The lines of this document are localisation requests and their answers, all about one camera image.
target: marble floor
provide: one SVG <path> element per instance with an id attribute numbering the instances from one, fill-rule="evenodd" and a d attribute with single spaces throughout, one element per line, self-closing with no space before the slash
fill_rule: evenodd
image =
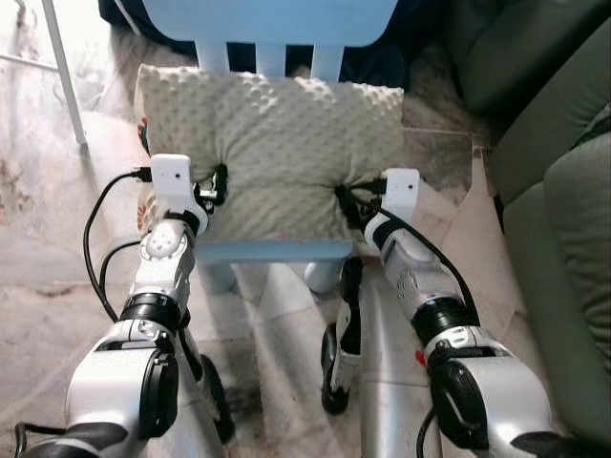
<path id="1" fill-rule="evenodd" d="M 0 458 L 12 456 L 17 421 L 63 424 L 72 371 L 108 326 L 88 284 L 81 234 L 100 188 L 146 163 L 133 116 L 137 67 L 194 64 L 112 29 L 94 0 L 55 4 L 89 148 L 74 141 L 57 75 L 0 61 L 0 356 L 11 368 L 0 375 Z M 16 4 L 0 3 L 0 49 L 53 61 L 39 2 L 27 5 L 18 21 Z M 413 63 L 411 79 L 404 165 L 425 179 L 413 223 L 463 272 L 483 324 L 545 382 L 486 177 L 488 126 L 464 110 L 438 45 Z M 137 192 L 121 183 L 109 195 L 92 232 L 95 259 L 134 234 Z M 120 303 L 137 257 L 128 250 L 113 263 L 108 291 Z M 301 264 L 234 269 L 238 284 L 221 296 L 206 295 L 194 275 L 190 301 L 190 327 L 218 366 L 237 425 L 226 456 L 360 456 L 358 386 L 341 416 L 320 404 L 321 337 L 339 299 L 313 298 Z M 444 456 L 472 456 L 442 445 Z"/>

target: cushion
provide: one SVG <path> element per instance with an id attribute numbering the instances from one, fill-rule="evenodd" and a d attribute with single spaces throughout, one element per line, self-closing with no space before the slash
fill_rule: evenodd
<path id="1" fill-rule="evenodd" d="M 505 235 L 562 420 L 580 438 L 609 446 L 611 392 L 560 246 L 543 184 L 505 208 Z"/>
<path id="2" fill-rule="evenodd" d="M 541 182 L 609 101 L 610 43 L 611 19 L 566 61 L 496 146 L 490 171 L 505 205 Z"/>
<path id="3" fill-rule="evenodd" d="M 150 154 L 190 156 L 205 183 L 228 169 L 228 199 L 199 241 L 350 239 L 334 188 L 400 164 L 400 89 L 142 65 Z M 149 187 L 146 230 L 155 208 Z"/>
<path id="4" fill-rule="evenodd" d="M 543 183 L 566 270 L 611 375 L 611 134 L 561 157 Z"/>
<path id="5" fill-rule="evenodd" d="M 471 3 L 482 2 L 471 0 Z M 494 20 L 474 41 L 456 71 L 471 111 L 517 114 L 609 17 L 609 2 L 504 0 L 499 3 L 503 5 Z"/>
<path id="6" fill-rule="evenodd" d="M 611 103 L 607 103 L 602 110 L 594 116 L 571 149 L 580 146 L 581 143 L 585 143 L 592 138 L 606 134 L 607 132 L 611 132 Z"/>

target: sofa cushion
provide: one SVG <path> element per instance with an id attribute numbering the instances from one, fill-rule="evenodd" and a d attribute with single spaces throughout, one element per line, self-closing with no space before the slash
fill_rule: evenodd
<path id="1" fill-rule="evenodd" d="M 611 392 L 545 207 L 542 183 L 507 206 L 505 235 L 562 420 L 610 447 Z"/>
<path id="2" fill-rule="evenodd" d="M 608 0 L 502 3 L 492 23 L 457 65 L 465 101 L 475 112 L 516 112 L 524 107 L 609 17 Z"/>
<path id="3" fill-rule="evenodd" d="M 611 19 L 566 61 L 496 146 L 491 173 L 505 205 L 542 181 L 609 102 L 610 43 Z"/>
<path id="4" fill-rule="evenodd" d="M 452 0 L 442 30 L 443 44 L 460 65 L 479 36 L 505 6 L 503 0 Z"/>
<path id="5" fill-rule="evenodd" d="M 543 182 L 566 270 L 611 375 L 611 134 L 561 157 Z"/>
<path id="6" fill-rule="evenodd" d="M 594 119 L 586 126 L 571 149 L 608 132 L 611 132 L 611 102 L 607 103 L 604 108 L 594 116 Z"/>

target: sofa armrest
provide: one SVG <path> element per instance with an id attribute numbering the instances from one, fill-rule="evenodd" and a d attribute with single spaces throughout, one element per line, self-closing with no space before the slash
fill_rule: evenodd
<path id="1" fill-rule="evenodd" d="M 611 94 L 611 20 L 602 24 L 537 94 L 501 139 L 491 172 L 505 205 L 543 179 Z"/>

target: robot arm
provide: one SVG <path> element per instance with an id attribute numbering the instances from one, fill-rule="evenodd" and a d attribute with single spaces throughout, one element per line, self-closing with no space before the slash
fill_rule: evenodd
<path id="1" fill-rule="evenodd" d="M 178 330 L 187 313 L 195 235 L 207 216 L 194 196 L 188 157 L 154 156 L 151 172 L 166 211 L 140 243 L 140 267 L 120 318 L 74 372 L 66 434 L 20 457 L 137 456 L 177 417 L 184 357 Z"/>
<path id="2" fill-rule="evenodd" d="M 442 432 L 483 456 L 535 456 L 515 440 L 532 432 L 552 437 L 547 394 L 537 376 L 474 324 L 455 279 L 420 241 L 398 229 L 380 245 L 386 276 L 425 348 Z"/>

